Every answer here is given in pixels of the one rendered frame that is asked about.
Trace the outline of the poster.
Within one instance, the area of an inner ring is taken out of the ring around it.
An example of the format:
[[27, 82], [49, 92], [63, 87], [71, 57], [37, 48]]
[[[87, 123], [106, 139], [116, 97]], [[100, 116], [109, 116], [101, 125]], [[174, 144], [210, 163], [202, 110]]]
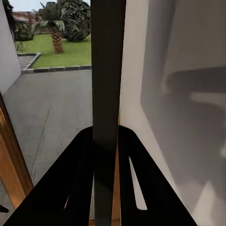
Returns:
[[126, 0], [90, 0], [95, 226], [111, 226]]

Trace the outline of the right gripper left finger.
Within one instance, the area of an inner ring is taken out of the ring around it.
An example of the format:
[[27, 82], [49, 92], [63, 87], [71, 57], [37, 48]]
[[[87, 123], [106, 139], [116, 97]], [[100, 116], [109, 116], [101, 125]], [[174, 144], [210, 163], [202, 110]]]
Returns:
[[89, 226], [93, 126], [81, 130], [3, 226]]

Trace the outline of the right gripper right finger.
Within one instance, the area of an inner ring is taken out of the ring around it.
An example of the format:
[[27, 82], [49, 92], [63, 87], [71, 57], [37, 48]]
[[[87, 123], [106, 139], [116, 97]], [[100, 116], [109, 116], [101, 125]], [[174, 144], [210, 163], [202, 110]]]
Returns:
[[[197, 226], [136, 133], [118, 126], [121, 226]], [[137, 208], [129, 157], [147, 210]]]

